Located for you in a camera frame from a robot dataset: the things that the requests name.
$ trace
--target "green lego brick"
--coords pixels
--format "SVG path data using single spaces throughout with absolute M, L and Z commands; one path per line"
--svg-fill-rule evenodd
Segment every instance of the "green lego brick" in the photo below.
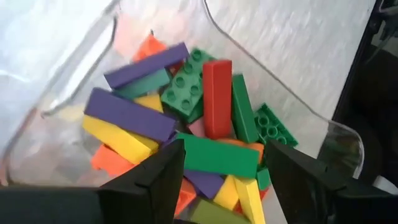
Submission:
M 190 221 L 200 224 L 250 224 L 242 215 L 203 199 L 199 199 Z
M 259 152 L 191 134 L 178 133 L 185 142 L 184 169 L 255 178 Z
M 214 59 L 202 50 L 193 49 L 190 57 L 162 94 L 162 102 L 188 118 L 203 96 L 202 66 Z
M 239 140 L 252 143 L 259 139 L 242 74 L 232 78 L 232 122 Z
M 147 93 L 148 91 L 156 90 L 170 82 L 170 76 L 166 69 L 160 69 L 153 74 L 140 78 L 136 82 L 127 84 L 124 87 L 114 90 L 115 94 L 132 100 L 137 96 Z
M 265 103 L 254 115 L 258 135 L 260 136 L 260 141 L 264 145 L 267 143 L 268 139 L 276 139 L 282 144 L 293 147 L 299 144 Z
M 259 169 L 256 174 L 256 180 L 259 185 L 259 189 L 265 190 L 271 184 L 268 168 L 263 167 L 262 169 Z
M 203 97 L 200 98 L 199 102 L 194 107 L 191 115 L 187 118 L 186 122 L 188 124 L 191 124 L 197 119 L 201 118 L 202 116 L 203 116 Z

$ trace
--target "red foam block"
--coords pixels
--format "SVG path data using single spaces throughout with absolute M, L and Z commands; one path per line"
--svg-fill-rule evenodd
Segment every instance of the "red foam block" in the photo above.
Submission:
M 232 61 L 203 64 L 203 114 L 208 138 L 224 138 L 231 132 L 231 84 Z

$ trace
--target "orange foam block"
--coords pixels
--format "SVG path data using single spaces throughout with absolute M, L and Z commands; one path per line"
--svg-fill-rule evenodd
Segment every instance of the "orange foam block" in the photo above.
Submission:
M 139 47 L 137 53 L 132 57 L 132 60 L 137 62 L 148 56 L 157 54 L 166 48 L 167 46 L 165 44 L 158 41 L 152 34 L 149 34 Z
M 197 196 L 193 185 L 185 178 L 182 179 L 180 194 L 178 195 L 177 206 L 175 207 L 174 217 L 179 215 L 184 208 Z
M 234 145 L 246 147 L 249 149 L 254 149 L 259 152 L 259 164 L 262 161 L 262 155 L 264 153 L 264 145 L 261 143 L 255 142 L 255 143 L 248 144 L 248 143 L 245 143 L 245 142 L 237 140 L 237 139 L 228 139 L 228 138 L 218 139 L 217 141 L 220 141 L 223 143 L 228 143 L 228 144 L 234 144 Z
M 124 174 L 135 166 L 104 144 L 98 148 L 91 159 L 91 165 L 94 169 L 105 170 L 112 176 Z

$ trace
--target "green foam block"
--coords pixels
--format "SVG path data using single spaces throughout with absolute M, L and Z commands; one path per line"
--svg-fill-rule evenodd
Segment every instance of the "green foam block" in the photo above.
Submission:
M 168 84 L 170 76 L 166 69 L 160 69 L 155 73 L 140 78 L 130 84 L 116 89 L 115 94 L 127 99 L 132 100 L 141 96 L 149 91 L 157 90 L 158 88 Z
M 252 143 L 259 139 L 242 74 L 232 78 L 232 122 L 239 140 Z
M 256 180 L 259 185 L 259 189 L 265 190 L 271 184 L 268 168 L 264 167 L 260 169 L 256 174 Z
M 190 221 L 200 224 L 250 224 L 243 216 L 203 199 L 194 208 Z
M 259 152 L 191 134 L 178 133 L 185 142 L 184 169 L 255 178 Z

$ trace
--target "black object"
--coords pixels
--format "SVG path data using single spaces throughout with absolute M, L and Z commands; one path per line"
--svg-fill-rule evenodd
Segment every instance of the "black object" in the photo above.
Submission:
M 2 188 L 0 222 L 171 224 L 184 158 L 183 140 L 176 140 L 99 188 Z
M 398 222 L 391 209 L 397 196 L 344 177 L 322 161 L 271 140 L 266 162 L 288 223 Z

